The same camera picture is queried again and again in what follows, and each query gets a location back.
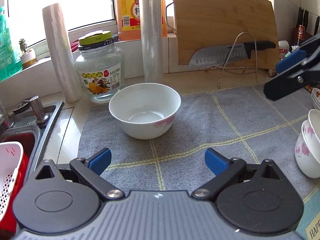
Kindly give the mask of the white plate with fruit print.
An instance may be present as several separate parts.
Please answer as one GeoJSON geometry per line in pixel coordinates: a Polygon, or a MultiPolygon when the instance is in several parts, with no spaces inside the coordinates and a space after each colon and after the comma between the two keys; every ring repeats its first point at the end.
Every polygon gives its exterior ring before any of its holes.
{"type": "Polygon", "coordinates": [[[312,89],[311,98],[312,98],[313,108],[320,110],[320,92],[318,88],[315,87],[312,89]]]}

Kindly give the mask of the white floral bowl large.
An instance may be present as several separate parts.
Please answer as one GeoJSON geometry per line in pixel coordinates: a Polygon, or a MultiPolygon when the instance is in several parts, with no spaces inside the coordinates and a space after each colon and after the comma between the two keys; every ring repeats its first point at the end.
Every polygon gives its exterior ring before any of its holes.
{"type": "Polygon", "coordinates": [[[308,113],[305,136],[311,152],[319,160],[320,132],[319,132],[319,110],[312,109],[308,113]]]}

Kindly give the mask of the knife block with knives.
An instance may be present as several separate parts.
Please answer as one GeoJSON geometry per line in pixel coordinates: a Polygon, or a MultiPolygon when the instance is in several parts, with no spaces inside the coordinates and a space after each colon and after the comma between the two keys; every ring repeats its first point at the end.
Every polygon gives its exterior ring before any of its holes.
{"type": "Polygon", "coordinates": [[[299,7],[296,26],[293,29],[290,44],[300,45],[319,31],[319,15],[310,14],[308,10],[299,7]]]}

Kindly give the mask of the stainless steel sink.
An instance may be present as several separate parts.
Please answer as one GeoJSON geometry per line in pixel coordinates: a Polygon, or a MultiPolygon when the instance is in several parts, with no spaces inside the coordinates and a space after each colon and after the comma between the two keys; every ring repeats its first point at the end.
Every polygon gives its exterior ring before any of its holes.
{"type": "Polygon", "coordinates": [[[43,159],[49,138],[63,106],[63,101],[45,105],[44,111],[49,114],[49,119],[42,125],[36,123],[36,116],[32,110],[10,115],[14,125],[1,134],[1,142],[18,141],[23,145],[29,160],[25,180],[28,180],[43,159]]]}

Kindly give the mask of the red washing basin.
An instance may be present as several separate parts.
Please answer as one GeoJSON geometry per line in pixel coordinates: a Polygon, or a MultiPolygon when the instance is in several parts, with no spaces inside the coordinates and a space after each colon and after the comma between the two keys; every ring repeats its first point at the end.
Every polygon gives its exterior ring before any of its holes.
{"type": "Polygon", "coordinates": [[[26,156],[24,152],[24,147],[23,147],[23,159],[19,168],[19,175],[16,180],[15,188],[13,191],[13,198],[11,198],[9,202],[9,208],[7,212],[5,213],[4,218],[1,220],[1,239],[11,239],[11,237],[15,234],[16,232],[16,218],[13,214],[12,210],[12,204],[13,201],[22,188],[23,181],[25,178],[25,173],[27,171],[27,165],[28,165],[28,157],[26,156]]]}

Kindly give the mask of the steel soap dispenser pump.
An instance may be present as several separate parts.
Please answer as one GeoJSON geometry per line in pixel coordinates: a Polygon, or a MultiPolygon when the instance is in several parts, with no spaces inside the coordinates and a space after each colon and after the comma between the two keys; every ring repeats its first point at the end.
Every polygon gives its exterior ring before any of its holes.
{"type": "Polygon", "coordinates": [[[43,104],[38,95],[21,101],[12,112],[14,114],[20,114],[28,107],[32,108],[36,116],[36,123],[38,125],[43,125],[49,120],[50,115],[45,112],[43,104]]]}

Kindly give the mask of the white plastic colander basket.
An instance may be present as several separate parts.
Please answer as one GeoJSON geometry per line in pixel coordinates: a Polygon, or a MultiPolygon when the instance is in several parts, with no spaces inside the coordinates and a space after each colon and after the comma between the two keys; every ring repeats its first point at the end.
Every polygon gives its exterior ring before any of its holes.
{"type": "Polygon", "coordinates": [[[9,208],[9,202],[13,198],[13,191],[23,159],[22,144],[17,141],[1,142],[0,158],[2,220],[9,208]]]}

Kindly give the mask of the glass jar with green lid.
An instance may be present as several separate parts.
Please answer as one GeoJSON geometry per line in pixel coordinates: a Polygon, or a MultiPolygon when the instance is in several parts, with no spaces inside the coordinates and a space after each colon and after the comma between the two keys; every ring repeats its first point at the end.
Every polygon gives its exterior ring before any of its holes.
{"type": "Polygon", "coordinates": [[[74,67],[93,103],[107,103],[124,87],[125,57],[110,31],[98,30],[79,38],[74,67]]]}

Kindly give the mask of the bamboo cutting board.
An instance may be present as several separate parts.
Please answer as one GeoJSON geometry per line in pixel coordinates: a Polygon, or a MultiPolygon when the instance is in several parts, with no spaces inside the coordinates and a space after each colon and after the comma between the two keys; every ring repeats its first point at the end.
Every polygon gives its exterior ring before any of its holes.
{"type": "Polygon", "coordinates": [[[206,47],[263,40],[278,43],[268,0],[174,0],[174,8],[179,65],[188,65],[206,47]]]}

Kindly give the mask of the plastic wrap roll left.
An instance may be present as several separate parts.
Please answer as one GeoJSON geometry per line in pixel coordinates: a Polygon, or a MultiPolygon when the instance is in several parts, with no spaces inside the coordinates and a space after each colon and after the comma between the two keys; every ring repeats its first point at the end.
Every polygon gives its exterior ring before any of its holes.
{"type": "Polygon", "coordinates": [[[62,9],[55,3],[43,8],[42,15],[49,54],[61,91],[67,103],[76,102],[83,96],[83,91],[74,68],[62,9]]]}

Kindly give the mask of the plastic wrap roll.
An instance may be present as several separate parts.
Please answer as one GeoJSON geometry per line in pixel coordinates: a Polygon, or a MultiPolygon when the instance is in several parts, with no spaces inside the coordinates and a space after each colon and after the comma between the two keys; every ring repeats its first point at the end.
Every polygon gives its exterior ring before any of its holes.
{"type": "Polygon", "coordinates": [[[42,15],[49,54],[61,91],[67,103],[76,102],[83,96],[83,91],[74,68],[62,9],[55,3],[43,8],[42,15]]]}
{"type": "Polygon", "coordinates": [[[163,78],[161,0],[139,0],[139,9],[144,79],[160,83],[163,78]]]}

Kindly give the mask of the small potted plant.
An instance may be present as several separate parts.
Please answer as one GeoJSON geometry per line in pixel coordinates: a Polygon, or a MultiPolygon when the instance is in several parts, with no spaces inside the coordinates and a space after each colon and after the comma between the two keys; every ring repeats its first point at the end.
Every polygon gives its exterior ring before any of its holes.
{"type": "Polygon", "coordinates": [[[31,49],[28,48],[26,41],[23,38],[20,39],[19,45],[20,45],[20,50],[22,52],[22,55],[20,57],[22,68],[27,69],[28,67],[32,66],[38,61],[36,57],[36,53],[35,53],[35,50],[33,50],[32,48],[31,49]]]}

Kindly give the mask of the green detergent bottle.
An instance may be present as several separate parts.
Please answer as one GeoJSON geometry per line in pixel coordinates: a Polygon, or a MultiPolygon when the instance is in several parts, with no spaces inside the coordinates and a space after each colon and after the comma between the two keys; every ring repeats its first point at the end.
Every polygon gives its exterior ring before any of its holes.
{"type": "Polygon", "coordinates": [[[21,59],[17,49],[12,45],[9,24],[4,7],[1,7],[1,41],[0,41],[0,79],[1,81],[22,70],[21,59]]]}

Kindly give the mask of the plastic wrap roll right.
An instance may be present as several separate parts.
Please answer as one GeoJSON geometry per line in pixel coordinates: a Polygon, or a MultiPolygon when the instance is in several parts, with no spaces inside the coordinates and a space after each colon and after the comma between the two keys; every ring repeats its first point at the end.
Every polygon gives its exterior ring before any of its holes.
{"type": "Polygon", "coordinates": [[[161,0],[139,0],[139,9],[144,79],[160,83],[163,78],[161,0]]]}

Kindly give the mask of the orange oil bottle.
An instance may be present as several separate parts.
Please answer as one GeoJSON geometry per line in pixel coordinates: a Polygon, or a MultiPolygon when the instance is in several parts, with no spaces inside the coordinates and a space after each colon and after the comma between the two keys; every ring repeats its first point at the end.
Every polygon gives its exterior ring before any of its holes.
{"type": "Polygon", "coordinates": [[[119,40],[140,40],[139,0],[115,0],[115,2],[119,40]]]}

